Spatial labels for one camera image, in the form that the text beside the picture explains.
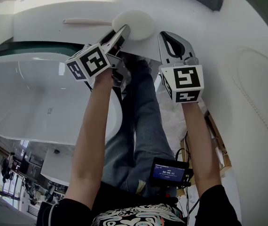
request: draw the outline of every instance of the electronic device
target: electronic device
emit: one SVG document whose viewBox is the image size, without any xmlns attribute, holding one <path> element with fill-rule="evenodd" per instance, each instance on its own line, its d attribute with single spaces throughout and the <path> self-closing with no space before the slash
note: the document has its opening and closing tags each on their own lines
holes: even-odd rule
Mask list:
<svg viewBox="0 0 268 226">
<path fill-rule="evenodd" d="M 190 179 L 194 175 L 188 162 L 173 161 L 155 157 L 150 173 L 152 187 L 190 186 Z"/>
</svg>

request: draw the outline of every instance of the jeans leg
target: jeans leg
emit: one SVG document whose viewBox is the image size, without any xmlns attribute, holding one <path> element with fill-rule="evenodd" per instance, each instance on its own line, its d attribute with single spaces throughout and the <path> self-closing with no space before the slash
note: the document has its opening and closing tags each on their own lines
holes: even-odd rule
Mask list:
<svg viewBox="0 0 268 226">
<path fill-rule="evenodd" d="M 150 187 L 149 184 L 154 157 L 170 160 L 175 160 L 175 158 L 162 128 L 160 109 L 150 69 L 144 63 L 146 62 L 139 61 L 136 70 L 132 72 L 131 95 L 134 101 L 136 146 L 135 167 L 129 173 L 127 187 L 130 192 L 135 193 L 140 179 L 146 182 L 142 195 L 150 197 L 159 190 L 159 188 Z M 170 188 L 167 193 L 175 196 L 176 188 Z"/>
<path fill-rule="evenodd" d="M 118 133 L 105 147 L 105 162 L 102 181 L 114 187 L 121 187 L 134 166 L 133 103 L 130 93 L 121 102 L 123 121 Z"/>
</svg>

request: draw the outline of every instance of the small display screen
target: small display screen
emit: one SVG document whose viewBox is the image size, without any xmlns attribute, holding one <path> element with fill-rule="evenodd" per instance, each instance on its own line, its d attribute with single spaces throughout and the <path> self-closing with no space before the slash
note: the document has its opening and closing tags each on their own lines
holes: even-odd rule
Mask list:
<svg viewBox="0 0 268 226">
<path fill-rule="evenodd" d="M 153 177 L 161 180 L 181 182 L 185 169 L 155 164 Z"/>
</svg>

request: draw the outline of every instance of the white bathtub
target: white bathtub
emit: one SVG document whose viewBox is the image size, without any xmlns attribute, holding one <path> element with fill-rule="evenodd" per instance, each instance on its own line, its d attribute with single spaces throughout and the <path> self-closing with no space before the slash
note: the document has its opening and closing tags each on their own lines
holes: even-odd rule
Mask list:
<svg viewBox="0 0 268 226">
<path fill-rule="evenodd" d="M 90 96 L 55 53 L 0 56 L 0 136 L 10 139 L 75 145 Z M 106 140 L 122 122 L 122 110 L 111 91 Z"/>
</svg>

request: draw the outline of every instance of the forearm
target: forearm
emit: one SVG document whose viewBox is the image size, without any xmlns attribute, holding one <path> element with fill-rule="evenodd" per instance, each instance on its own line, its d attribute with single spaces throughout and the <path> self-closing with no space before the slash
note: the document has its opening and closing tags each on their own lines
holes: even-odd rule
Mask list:
<svg viewBox="0 0 268 226">
<path fill-rule="evenodd" d="M 219 161 L 210 134 L 197 103 L 182 104 L 189 134 L 189 150 L 199 196 L 221 184 Z"/>
<path fill-rule="evenodd" d="M 95 84 L 72 161 L 72 177 L 101 181 L 111 88 Z"/>
</svg>

